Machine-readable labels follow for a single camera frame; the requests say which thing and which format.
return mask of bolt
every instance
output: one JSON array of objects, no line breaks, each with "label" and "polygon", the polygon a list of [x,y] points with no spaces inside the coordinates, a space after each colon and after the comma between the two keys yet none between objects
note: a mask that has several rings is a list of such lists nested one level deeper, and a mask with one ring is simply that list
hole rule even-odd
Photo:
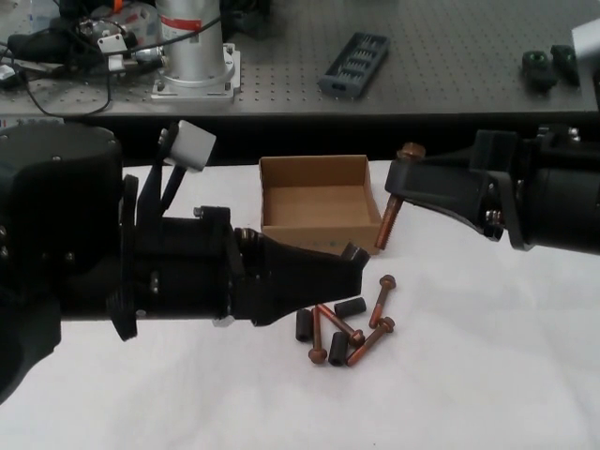
[{"label": "bolt", "polygon": [[371,333],[365,341],[365,345],[356,349],[350,356],[348,356],[348,359],[346,360],[346,365],[348,367],[352,367],[358,361],[363,359],[363,356],[367,354],[369,349],[373,347],[375,343],[382,338],[383,335],[386,335],[387,333],[392,333],[394,331],[395,326],[396,324],[389,317],[380,319],[377,328],[375,328],[375,331],[373,331],[373,333]]},{"label": "bolt", "polygon": [[371,314],[371,319],[368,321],[368,326],[373,330],[379,326],[379,320],[383,314],[383,307],[385,306],[387,295],[396,288],[396,279],[391,275],[384,275],[382,279],[379,280],[379,284],[382,286],[382,289],[379,292],[379,297],[377,297],[377,303]]},{"label": "bolt", "polygon": [[[404,144],[401,150],[397,152],[397,159],[404,159],[408,161],[418,161],[425,157],[425,147],[418,143],[407,142]],[[387,247],[387,241],[390,239],[392,229],[396,223],[396,218],[400,212],[400,208],[404,203],[404,199],[401,199],[398,195],[391,194],[383,213],[382,226],[379,229],[377,240],[375,241],[375,247],[380,250],[385,250]]]},{"label": "bolt", "polygon": [[317,305],[317,308],[329,321],[339,328],[340,331],[343,331],[348,335],[348,341],[350,345],[353,347],[360,347],[365,343],[365,335],[363,334],[363,330],[354,330],[347,323],[342,321],[329,307],[325,305]]},{"label": "bolt", "polygon": [[321,313],[317,307],[312,309],[312,349],[308,351],[308,357],[313,364],[322,364],[327,359],[327,350],[321,341]]}]

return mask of cable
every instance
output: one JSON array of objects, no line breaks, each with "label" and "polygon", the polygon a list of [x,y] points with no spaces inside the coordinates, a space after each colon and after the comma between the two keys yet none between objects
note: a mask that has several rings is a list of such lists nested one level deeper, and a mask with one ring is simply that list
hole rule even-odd
[{"label": "cable", "polygon": [[[190,33],[186,33],[182,36],[179,37],[174,37],[173,39],[168,39],[165,40],[163,42],[159,42],[156,44],[148,44],[148,45],[142,45],[142,46],[137,46],[134,47],[132,49],[127,49],[127,50],[123,50],[120,52],[101,52],[97,47],[94,47],[92,45],[90,45],[89,43],[83,41],[79,36],[77,36],[76,33],[73,33],[71,30],[63,30],[63,31],[67,31],[76,41],[78,41],[80,43],[80,45],[82,45],[85,49],[87,50],[91,50],[94,53],[99,53],[102,55],[102,59],[104,60],[104,66],[107,68],[107,73],[106,73],[106,93],[107,93],[107,98],[106,98],[106,102],[99,107],[96,110],[93,110],[91,112],[86,112],[84,114],[55,114],[53,112],[48,112],[46,111],[38,102],[38,100],[36,99],[36,97],[33,95],[33,93],[31,92],[31,89],[29,88],[29,84],[27,81],[21,80],[21,85],[23,86],[23,88],[25,89],[25,92],[27,92],[27,95],[29,96],[29,98],[31,98],[31,101],[34,103],[34,105],[36,105],[36,107],[40,110],[41,113],[48,115],[50,117],[58,117],[58,118],[79,118],[79,117],[87,117],[89,115],[93,115],[93,114],[97,114],[97,113],[102,113],[104,110],[106,110],[110,105],[111,102],[113,101],[113,96],[112,96],[112,90],[111,90],[111,75],[114,74],[114,72],[110,72],[108,70],[108,57],[109,56],[115,56],[115,55],[124,55],[124,56],[130,56],[132,53],[135,52],[139,52],[142,50],[148,50],[148,49],[155,49],[157,47],[165,47],[167,45],[173,45],[177,42],[181,42],[183,40],[189,39],[189,38],[194,38],[196,36],[198,36],[200,33],[203,33],[204,31],[212,28],[213,26],[215,26],[217,23],[221,22],[221,16],[217,17],[216,19],[214,19],[213,21],[207,23],[205,26],[200,27],[198,30],[192,31]],[[30,35],[28,37],[28,39],[24,42],[24,44],[19,48],[16,49],[15,52],[11,55],[11,64],[14,66],[14,60],[15,58],[18,57],[18,54],[20,51],[22,51],[24,49],[24,47],[31,43],[35,38],[51,32],[52,29],[51,28],[46,28],[44,30],[40,30],[37,31],[36,33]],[[2,57],[5,57],[6,54],[8,52],[8,46],[5,50],[5,54],[3,54]]]},{"label": "cable", "polygon": [[[14,51],[14,53],[11,55],[11,65],[13,67],[20,67],[18,65],[15,65],[15,58],[17,58],[19,56],[19,53],[27,46],[27,44],[30,44],[31,42],[33,42],[33,40],[35,38],[38,38],[39,36],[42,36],[44,34],[47,34],[51,31],[55,31],[52,30],[51,28],[46,28],[40,31],[37,31],[36,33],[30,35],[27,40],[18,48]],[[106,55],[104,55],[98,48],[88,44],[87,42],[85,42],[84,40],[82,40],[79,36],[77,36],[75,33],[73,33],[71,30],[62,30],[63,32],[67,32],[71,35],[72,38],[74,38],[77,42],[80,43],[80,45],[82,45],[86,50],[88,51],[92,51],[94,53],[98,53],[102,56],[102,59],[104,60],[104,65],[106,66],[106,68],[108,69],[108,58]],[[113,96],[112,96],[112,90],[111,90],[111,75],[110,73],[108,73],[106,75],[106,102],[100,106],[99,108],[91,111],[91,112],[85,112],[83,114],[55,114],[53,112],[49,112],[46,111],[38,102],[38,100],[36,99],[36,97],[34,96],[33,92],[31,92],[31,89],[29,88],[29,80],[21,80],[21,86],[25,89],[25,92],[27,93],[27,95],[29,96],[29,98],[31,98],[31,101],[33,102],[34,105],[36,105],[36,107],[39,109],[39,111],[41,113],[43,113],[44,115],[48,115],[50,117],[57,117],[57,118],[61,118],[61,119],[69,119],[69,118],[80,118],[80,117],[87,117],[89,115],[93,115],[93,114],[97,114],[97,113],[101,113],[104,110],[106,110],[110,105],[111,102],[113,101]]]},{"label": "cable", "polygon": [[177,42],[181,42],[182,40],[186,40],[186,39],[189,39],[189,38],[194,38],[194,37],[198,36],[200,33],[203,33],[204,31],[208,30],[209,28],[212,28],[213,26],[215,26],[219,22],[221,22],[221,16],[218,16],[216,19],[214,19],[213,21],[207,23],[205,26],[202,26],[202,27],[198,28],[196,31],[192,31],[192,32],[186,33],[186,34],[181,35],[179,37],[174,37],[173,39],[167,39],[167,40],[165,40],[163,42],[157,42],[156,44],[139,45],[139,46],[134,47],[132,49],[122,50],[120,52],[108,52],[108,53],[104,53],[104,55],[106,55],[106,56],[116,56],[117,54],[122,54],[124,56],[129,56],[132,53],[140,52],[142,50],[155,49],[156,47],[165,47],[167,45],[173,45],[173,44],[176,44]]}]

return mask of white cloth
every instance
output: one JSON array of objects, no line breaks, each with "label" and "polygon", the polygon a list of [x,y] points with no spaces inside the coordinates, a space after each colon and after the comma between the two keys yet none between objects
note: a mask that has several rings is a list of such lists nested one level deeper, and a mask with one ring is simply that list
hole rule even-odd
[{"label": "white cloth", "polygon": [[[387,162],[371,163],[383,209]],[[141,177],[147,168],[129,169]],[[260,228],[258,168],[188,175],[169,215],[232,209]],[[2,449],[600,448],[600,258],[490,243],[406,204],[363,295],[398,282],[397,328],[352,369],[313,366],[294,316],[63,324],[63,342],[0,407]],[[368,313],[349,320],[369,332]],[[334,329],[323,323],[328,347]]]}]

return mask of black cylindrical spacer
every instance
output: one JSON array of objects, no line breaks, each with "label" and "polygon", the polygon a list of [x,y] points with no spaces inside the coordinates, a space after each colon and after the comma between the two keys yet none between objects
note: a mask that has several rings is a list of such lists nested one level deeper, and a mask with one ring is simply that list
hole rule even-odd
[{"label": "black cylindrical spacer", "polygon": [[312,341],[312,312],[308,309],[299,309],[296,312],[296,340]]},{"label": "black cylindrical spacer", "polygon": [[352,300],[347,300],[345,302],[336,304],[334,309],[336,310],[336,315],[340,319],[345,319],[347,317],[360,314],[361,312],[365,312],[367,310],[367,304],[365,303],[365,299],[363,297],[356,297]]},{"label": "black cylindrical spacer", "polygon": [[348,335],[338,331],[334,333],[331,339],[331,349],[329,350],[329,364],[339,368],[346,365],[346,353],[348,352]]}]

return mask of screw head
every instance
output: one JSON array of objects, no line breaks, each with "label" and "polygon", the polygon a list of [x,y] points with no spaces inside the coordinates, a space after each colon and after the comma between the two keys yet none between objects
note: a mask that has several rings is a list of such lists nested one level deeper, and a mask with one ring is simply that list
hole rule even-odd
[{"label": "screw head", "polygon": [[387,289],[395,289],[396,288],[396,279],[394,277],[392,277],[391,275],[384,275],[379,280],[379,284],[381,284],[382,287],[387,288]]},{"label": "screw head", "polygon": [[392,333],[394,331],[396,323],[392,320],[391,317],[384,317],[383,319],[379,319],[379,326],[383,326],[387,333]]},{"label": "screw head", "polygon": [[326,349],[310,349],[308,351],[308,358],[312,361],[313,364],[322,364],[327,359],[327,350]]},{"label": "screw head", "polygon": [[425,147],[414,142],[406,142],[401,150],[397,151],[397,157],[413,160],[423,159],[425,157]]},{"label": "screw head", "polygon": [[354,331],[348,341],[353,347],[360,347],[363,345],[365,343],[365,335],[363,334],[363,330]]}]

